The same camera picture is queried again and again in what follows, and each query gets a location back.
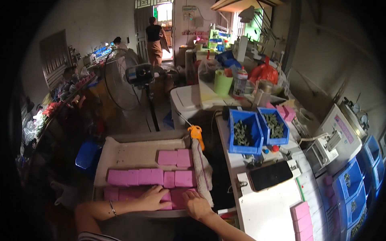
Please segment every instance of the brown pants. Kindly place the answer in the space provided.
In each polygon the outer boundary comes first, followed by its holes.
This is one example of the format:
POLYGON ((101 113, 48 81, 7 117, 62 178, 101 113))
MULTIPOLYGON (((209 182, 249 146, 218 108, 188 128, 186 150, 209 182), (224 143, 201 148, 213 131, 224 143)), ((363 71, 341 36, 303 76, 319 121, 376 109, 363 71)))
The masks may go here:
POLYGON ((147 54, 149 55, 149 62, 151 65, 160 65, 162 62, 162 47, 159 40, 154 42, 147 42, 147 54))

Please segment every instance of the silver bracelet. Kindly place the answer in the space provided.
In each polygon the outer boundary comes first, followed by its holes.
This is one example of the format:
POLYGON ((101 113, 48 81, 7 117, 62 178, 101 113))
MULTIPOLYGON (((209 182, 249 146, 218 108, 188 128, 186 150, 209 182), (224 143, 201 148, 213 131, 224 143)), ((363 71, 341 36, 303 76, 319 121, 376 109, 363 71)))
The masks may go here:
POLYGON ((111 210, 113 211, 114 215, 117 216, 117 212, 114 210, 114 208, 113 208, 113 203, 112 203, 112 202, 113 202, 113 201, 110 200, 110 208, 111 208, 111 210))

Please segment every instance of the sleeve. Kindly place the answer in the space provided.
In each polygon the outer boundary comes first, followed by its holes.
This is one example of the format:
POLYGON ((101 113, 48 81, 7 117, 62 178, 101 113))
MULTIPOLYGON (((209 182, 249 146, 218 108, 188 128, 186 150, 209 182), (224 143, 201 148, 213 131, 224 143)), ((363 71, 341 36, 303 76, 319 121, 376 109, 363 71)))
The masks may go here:
POLYGON ((81 232, 78 235, 78 241, 120 241, 120 240, 108 235, 95 234, 90 232, 81 232))

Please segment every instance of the black shirt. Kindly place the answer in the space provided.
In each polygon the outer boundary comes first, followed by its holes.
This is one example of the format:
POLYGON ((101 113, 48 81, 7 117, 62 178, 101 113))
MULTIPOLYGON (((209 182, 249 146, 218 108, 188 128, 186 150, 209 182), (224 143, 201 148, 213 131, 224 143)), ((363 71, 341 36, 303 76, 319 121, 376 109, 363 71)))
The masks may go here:
POLYGON ((159 32, 161 31, 162 27, 159 25, 150 25, 146 28, 146 34, 147 34, 147 40, 154 42, 159 40, 159 32))

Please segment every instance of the wooden shelf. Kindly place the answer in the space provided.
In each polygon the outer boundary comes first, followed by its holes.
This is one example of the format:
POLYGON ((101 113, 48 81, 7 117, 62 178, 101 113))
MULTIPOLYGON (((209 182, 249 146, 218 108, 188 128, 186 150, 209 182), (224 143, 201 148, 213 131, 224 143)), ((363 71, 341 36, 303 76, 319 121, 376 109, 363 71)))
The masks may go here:
MULTIPOLYGON (((260 1, 260 4, 262 7, 273 7, 283 4, 283 2, 280 0, 266 0, 260 1)), ((260 5, 256 0, 220 0, 213 4, 210 9, 223 12, 241 12, 250 6, 254 6, 255 9, 260 8, 260 5)))

